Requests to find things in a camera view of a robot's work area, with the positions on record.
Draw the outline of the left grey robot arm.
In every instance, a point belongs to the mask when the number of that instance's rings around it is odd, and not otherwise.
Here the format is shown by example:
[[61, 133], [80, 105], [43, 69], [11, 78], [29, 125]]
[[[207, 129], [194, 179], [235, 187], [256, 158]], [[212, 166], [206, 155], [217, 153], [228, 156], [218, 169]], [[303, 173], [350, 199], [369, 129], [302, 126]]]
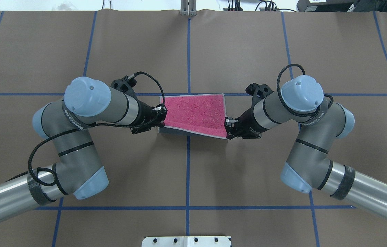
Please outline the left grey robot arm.
[[162, 86], [157, 83], [161, 102], [149, 106], [134, 92], [138, 75], [147, 73], [136, 72], [111, 85], [77, 77], [62, 99], [34, 114], [32, 125], [43, 141], [30, 153], [27, 170], [0, 185], [0, 222], [70, 194], [83, 200], [108, 186], [90, 128], [129, 128], [136, 134], [165, 125]]

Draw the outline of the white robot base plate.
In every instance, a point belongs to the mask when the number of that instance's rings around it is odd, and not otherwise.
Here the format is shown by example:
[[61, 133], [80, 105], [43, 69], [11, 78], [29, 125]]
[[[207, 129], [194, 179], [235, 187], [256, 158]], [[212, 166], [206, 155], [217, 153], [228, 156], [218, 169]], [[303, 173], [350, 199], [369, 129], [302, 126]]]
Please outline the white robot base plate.
[[150, 236], [142, 247], [231, 247], [230, 236]]

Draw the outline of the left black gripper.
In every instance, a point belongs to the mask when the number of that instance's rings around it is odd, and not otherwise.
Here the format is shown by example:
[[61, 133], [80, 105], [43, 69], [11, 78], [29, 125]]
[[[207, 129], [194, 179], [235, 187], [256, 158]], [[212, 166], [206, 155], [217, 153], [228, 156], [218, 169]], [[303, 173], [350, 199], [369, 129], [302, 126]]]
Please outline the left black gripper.
[[151, 128], [165, 127], [165, 119], [167, 115], [167, 108], [164, 104], [159, 104], [156, 107], [151, 107], [142, 101], [138, 101], [138, 115], [131, 125], [132, 134], [143, 133], [150, 131]]

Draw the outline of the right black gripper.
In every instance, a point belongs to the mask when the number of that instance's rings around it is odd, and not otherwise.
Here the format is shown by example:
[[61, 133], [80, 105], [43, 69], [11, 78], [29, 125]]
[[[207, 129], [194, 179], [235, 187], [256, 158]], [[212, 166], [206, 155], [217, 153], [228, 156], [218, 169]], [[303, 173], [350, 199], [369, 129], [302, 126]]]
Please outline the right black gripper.
[[225, 117], [224, 127], [228, 140], [238, 137], [242, 139], [260, 139], [262, 134], [262, 126], [256, 121], [252, 108], [245, 111], [238, 118]]

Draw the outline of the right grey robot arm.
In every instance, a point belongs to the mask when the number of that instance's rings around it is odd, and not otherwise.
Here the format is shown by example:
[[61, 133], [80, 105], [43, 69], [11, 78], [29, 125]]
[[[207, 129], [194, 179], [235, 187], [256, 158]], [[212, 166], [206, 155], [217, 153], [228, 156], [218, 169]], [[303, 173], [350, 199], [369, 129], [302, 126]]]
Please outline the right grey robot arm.
[[253, 83], [246, 92], [253, 97], [251, 108], [238, 118], [225, 118], [228, 139], [259, 139], [262, 133], [295, 120], [301, 128], [281, 172], [282, 182], [302, 193], [323, 191], [387, 219], [387, 184], [327, 157], [334, 140], [352, 131], [351, 111], [325, 96], [308, 75], [276, 91]]

